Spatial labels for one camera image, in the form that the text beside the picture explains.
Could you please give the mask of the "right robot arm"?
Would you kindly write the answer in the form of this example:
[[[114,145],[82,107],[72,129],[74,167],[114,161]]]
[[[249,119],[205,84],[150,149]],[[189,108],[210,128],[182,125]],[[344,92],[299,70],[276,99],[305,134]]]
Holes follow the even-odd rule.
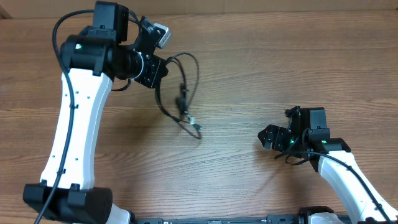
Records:
[[[359,168],[351,148],[332,138],[323,107],[295,106],[285,111],[286,128],[268,125],[258,133],[264,148],[278,152],[276,159],[311,163],[344,206],[351,223],[397,223],[397,209],[389,205]]]

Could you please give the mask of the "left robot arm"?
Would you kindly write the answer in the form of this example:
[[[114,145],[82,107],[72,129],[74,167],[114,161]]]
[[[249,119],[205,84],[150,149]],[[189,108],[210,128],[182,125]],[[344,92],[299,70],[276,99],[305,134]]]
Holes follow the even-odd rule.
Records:
[[[111,189],[95,186],[95,149],[101,116],[115,80],[157,88],[168,70],[155,55],[170,30],[138,19],[115,2],[96,2],[93,23],[54,45],[62,69],[62,102],[52,150],[23,200],[39,218],[63,223],[133,223],[113,202]]]

